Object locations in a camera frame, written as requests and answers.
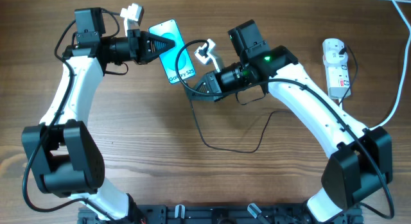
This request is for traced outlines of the smartphone with teal screen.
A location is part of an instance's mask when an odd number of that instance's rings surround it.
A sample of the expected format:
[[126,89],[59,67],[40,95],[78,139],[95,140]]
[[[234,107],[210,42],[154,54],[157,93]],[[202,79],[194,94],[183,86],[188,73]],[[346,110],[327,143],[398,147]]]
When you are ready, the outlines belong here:
[[[185,43],[176,20],[170,19],[160,24],[156,24],[149,27],[148,31],[154,35],[158,35],[175,42],[175,47],[161,54],[159,57],[169,83],[175,84],[179,82],[179,77],[177,76],[177,72],[175,70],[175,61],[178,52],[185,45]],[[178,68],[180,77],[183,80],[196,75],[195,68],[186,50],[183,50],[182,54],[180,55]]]

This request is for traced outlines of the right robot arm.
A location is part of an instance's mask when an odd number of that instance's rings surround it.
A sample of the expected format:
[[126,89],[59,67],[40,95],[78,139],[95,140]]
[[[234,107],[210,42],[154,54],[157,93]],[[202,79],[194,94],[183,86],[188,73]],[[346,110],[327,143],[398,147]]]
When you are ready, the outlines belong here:
[[186,87],[190,101],[218,101],[231,94],[260,86],[285,104],[320,143],[328,163],[321,189],[291,217],[294,223],[327,223],[383,190],[392,201],[388,185],[393,179],[392,139],[382,127],[367,128],[344,112],[308,76],[297,57],[286,47],[271,48],[254,21],[229,32],[239,61],[224,66],[212,40],[198,40],[195,56],[214,64],[194,87]]

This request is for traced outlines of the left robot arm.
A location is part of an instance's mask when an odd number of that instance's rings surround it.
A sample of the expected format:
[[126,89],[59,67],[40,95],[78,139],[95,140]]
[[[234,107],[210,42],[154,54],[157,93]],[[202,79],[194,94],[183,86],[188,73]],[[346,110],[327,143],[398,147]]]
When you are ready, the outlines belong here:
[[24,178],[33,176],[39,190],[64,200],[68,206],[84,204],[100,223],[146,223],[133,198],[105,177],[103,156],[87,128],[94,94],[109,64],[145,65],[169,51],[174,41],[139,29],[143,7],[131,4],[113,19],[123,18],[118,29],[125,36],[107,35],[106,9],[74,12],[72,41],[57,55],[63,73],[55,97],[36,126],[21,135],[28,158]]

